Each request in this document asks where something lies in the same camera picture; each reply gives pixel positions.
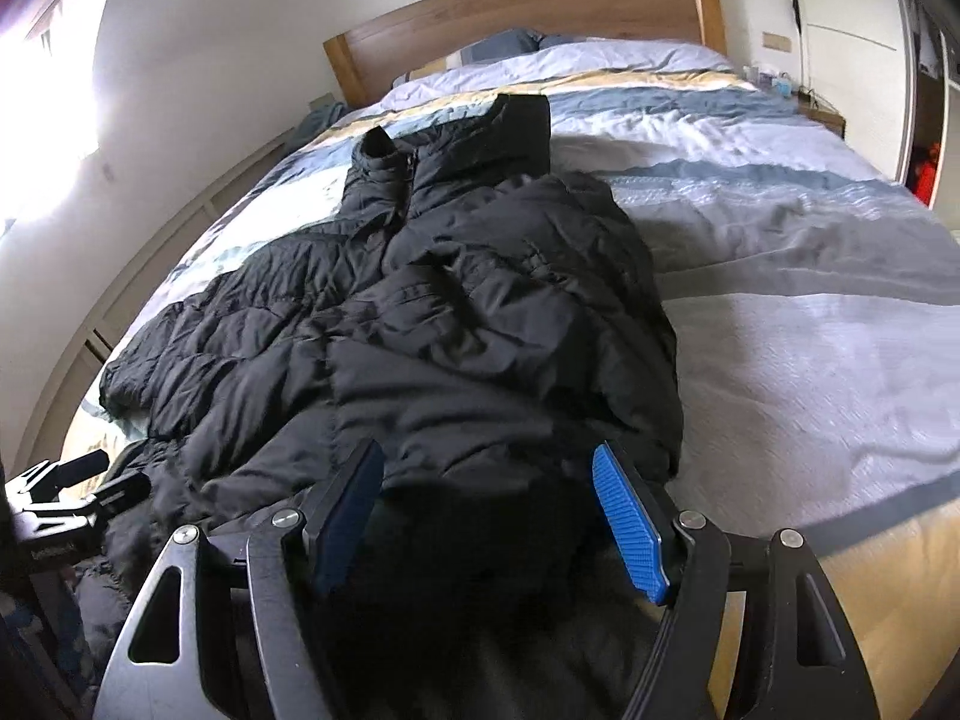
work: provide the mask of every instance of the wooden bed frame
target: wooden bed frame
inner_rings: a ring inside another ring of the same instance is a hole
[[[676,38],[727,52],[720,0],[421,0],[323,43],[347,103],[375,103],[397,76],[488,35]]]

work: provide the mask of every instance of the black puffer jacket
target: black puffer jacket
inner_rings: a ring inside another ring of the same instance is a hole
[[[80,586],[101,659],[176,526],[242,527],[373,436],[386,480],[337,602],[356,713],[618,712],[644,624],[629,604],[571,605],[571,565],[603,522],[598,442],[649,479],[674,469],[675,338],[610,189],[549,167],[546,98],[396,140],[375,128],[333,220],[170,306],[107,366],[104,406],[149,417],[115,473],[145,470],[152,495]]]

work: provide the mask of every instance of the nightstand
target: nightstand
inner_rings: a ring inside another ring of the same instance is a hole
[[[840,114],[827,110],[817,105],[816,100],[812,100],[807,95],[801,95],[797,98],[797,113],[811,119],[813,122],[819,122],[827,127],[835,135],[843,136],[847,132],[847,120]]]

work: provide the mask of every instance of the screw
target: screw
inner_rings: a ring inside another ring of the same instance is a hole
[[[299,512],[296,509],[281,509],[270,522],[275,528],[292,528],[299,522]]]
[[[683,525],[688,531],[699,531],[700,528],[707,525],[707,517],[688,509],[685,512],[680,512],[680,525]]]
[[[798,549],[803,546],[803,536],[791,528],[781,531],[781,544],[790,549]]]
[[[174,541],[178,544],[189,544],[200,536],[200,529],[196,525],[181,525],[174,531]]]

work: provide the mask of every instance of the jacket zipper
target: jacket zipper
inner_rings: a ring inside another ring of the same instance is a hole
[[[401,211],[402,220],[406,221],[407,213],[410,211],[410,200],[414,194],[414,173],[416,172],[416,151],[407,154],[407,175],[405,181],[407,185],[406,196],[403,199],[403,209]]]

